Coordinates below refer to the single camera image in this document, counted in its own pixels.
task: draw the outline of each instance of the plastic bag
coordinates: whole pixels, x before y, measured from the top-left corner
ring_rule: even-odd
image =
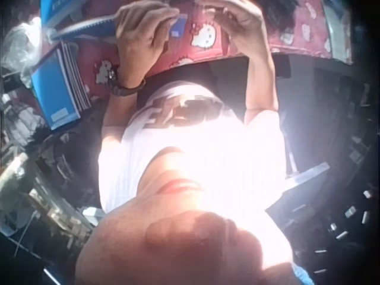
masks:
[[[29,68],[38,63],[42,49],[41,19],[33,18],[29,24],[12,28],[5,36],[1,66],[11,73],[20,72],[22,82],[31,87]]]

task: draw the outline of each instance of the mouth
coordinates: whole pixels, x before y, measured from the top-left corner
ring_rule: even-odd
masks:
[[[175,179],[162,186],[157,194],[177,194],[185,191],[202,191],[201,186],[190,179]]]

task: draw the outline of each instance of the spiral notebook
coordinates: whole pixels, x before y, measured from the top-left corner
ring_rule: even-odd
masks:
[[[54,28],[88,0],[41,0],[41,24]]]
[[[61,43],[35,67],[31,79],[41,110],[50,128],[81,117],[91,107],[75,60],[75,44]]]
[[[115,36],[115,15],[94,18],[87,21],[71,25],[50,36],[51,40],[72,40],[76,37],[114,37]],[[170,29],[171,37],[182,37],[185,31],[187,15],[181,14],[178,21]]]

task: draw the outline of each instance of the hair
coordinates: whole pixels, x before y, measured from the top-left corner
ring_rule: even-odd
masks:
[[[283,32],[295,26],[294,13],[299,5],[298,0],[251,0],[257,4],[264,15],[268,32]]]

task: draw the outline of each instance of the stack of books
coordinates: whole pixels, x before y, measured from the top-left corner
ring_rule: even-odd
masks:
[[[59,43],[32,71],[32,83],[51,130],[81,117],[91,107],[75,55],[75,43]]]

